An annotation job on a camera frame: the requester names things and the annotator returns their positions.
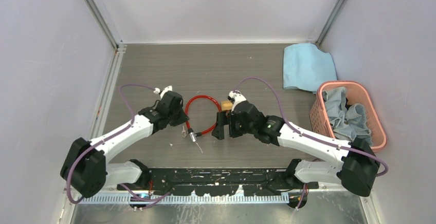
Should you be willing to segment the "brass padlock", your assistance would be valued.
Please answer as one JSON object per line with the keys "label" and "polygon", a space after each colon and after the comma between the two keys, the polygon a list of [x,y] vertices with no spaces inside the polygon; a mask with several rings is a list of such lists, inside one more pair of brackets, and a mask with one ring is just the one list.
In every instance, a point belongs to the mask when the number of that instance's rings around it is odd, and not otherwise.
{"label": "brass padlock", "polygon": [[221,101],[221,111],[229,112],[232,110],[233,104],[229,100]]}

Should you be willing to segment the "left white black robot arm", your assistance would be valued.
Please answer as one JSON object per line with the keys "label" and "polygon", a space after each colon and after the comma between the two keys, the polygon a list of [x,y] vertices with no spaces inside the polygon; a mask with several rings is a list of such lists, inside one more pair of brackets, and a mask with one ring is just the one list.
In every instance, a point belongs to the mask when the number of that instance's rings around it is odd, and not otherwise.
{"label": "left white black robot arm", "polygon": [[152,107],[140,110],[126,124],[90,141],[76,139],[60,171],[67,182],[66,188],[75,189],[82,198],[90,198],[113,186],[127,186],[132,190],[149,188],[151,173],[142,162],[130,159],[125,163],[111,163],[111,160],[139,140],[188,119],[183,110],[183,97],[166,89]]}

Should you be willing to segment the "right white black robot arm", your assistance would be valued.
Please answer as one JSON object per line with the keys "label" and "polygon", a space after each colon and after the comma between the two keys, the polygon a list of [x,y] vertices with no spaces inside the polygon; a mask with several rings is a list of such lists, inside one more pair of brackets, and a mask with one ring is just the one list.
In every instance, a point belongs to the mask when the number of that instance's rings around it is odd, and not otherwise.
{"label": "right white black robot arm", "polygon": [[262,143],[292,148],[318,158],[318,161],[291,161],[285,181],[294,189],[304,183],[326,182],[368,197],[378,176],[381,162],[367,142],[339,140],[302,129],[281,117],[263,115],[247,101],[238,103],[231,111],[218,112],[212,136],[223,140],[225,126],[232,138],[251,134]]}

